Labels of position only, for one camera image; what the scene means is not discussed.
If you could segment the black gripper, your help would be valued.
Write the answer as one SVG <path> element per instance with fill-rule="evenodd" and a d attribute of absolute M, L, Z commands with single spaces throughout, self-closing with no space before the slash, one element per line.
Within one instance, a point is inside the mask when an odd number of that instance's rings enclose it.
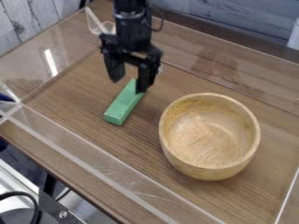
<path fill-rule="evenodd" d="M 144 93 L 155 83 L 159 74 L 163 51 L 152 44 L 152 17 L 116 19 L 116 33 L 102 33 L 100 52 L 104 56 L 108 77 L 119 82 L 126 76 L 126 63 L 138 67 L 135 92 Z"/>

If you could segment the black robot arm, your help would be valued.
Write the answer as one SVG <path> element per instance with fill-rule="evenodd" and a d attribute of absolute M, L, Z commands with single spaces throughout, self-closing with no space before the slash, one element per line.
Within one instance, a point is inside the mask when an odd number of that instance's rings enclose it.
<path fill-rule="evenodd" d="M 99 35 L 108 77 L 119 82 L 126 76 L 126 63 L 138 67 L 135 92 L 144 93 L 155 83 L 164 52 L 152 44 L 152 13 L 148 0 L 114 0 L 116 33 Z"/>

